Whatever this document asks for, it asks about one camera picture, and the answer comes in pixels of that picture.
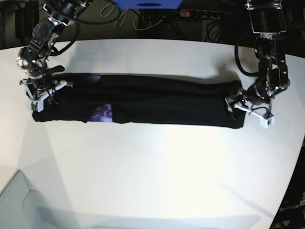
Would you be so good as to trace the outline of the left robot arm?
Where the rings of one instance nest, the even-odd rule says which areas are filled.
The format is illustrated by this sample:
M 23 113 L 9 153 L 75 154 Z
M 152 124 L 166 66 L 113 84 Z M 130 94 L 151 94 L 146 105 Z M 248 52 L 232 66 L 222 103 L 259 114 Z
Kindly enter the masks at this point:
M 254 52 L 259 60 L 259 70 L 245 71 L 239 59 L 239 45 L 234 47 L 235 62 L 240 72 L 256 81 L 247 90 L 241 88 L 236 94 L 225 98 L 228 111 L 241 110 L 263 119 L 273 118 L 271 109 L 276 95 L 290 85 L 285 61 L 286 23 L 280 0 L 248 0 L 251 28 L 256 35 Z

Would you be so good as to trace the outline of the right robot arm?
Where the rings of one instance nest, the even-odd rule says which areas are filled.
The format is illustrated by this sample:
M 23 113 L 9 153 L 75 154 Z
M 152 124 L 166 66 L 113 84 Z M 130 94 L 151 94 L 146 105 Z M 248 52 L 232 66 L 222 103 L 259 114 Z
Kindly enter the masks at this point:
M 26 88 L 32 110 L 38 110 L 44 100 L 56 104 L 55 93 L 63 87 L 72 87 L 71 82 L 57 81 L 53 74 L 63 72 L 64 67 L 49 68 L 47 59 L 65 52 L 58 51 L 54 45 L 65 27 L 75 24 L 80 15 L 91 5 L 90 0 L 46 0 L 43 8 L 47 18 L 39 22 L 32 31 L 30 43 L 21 48 L 17 63 L 26 74 L 27 79 L 20 81 Z

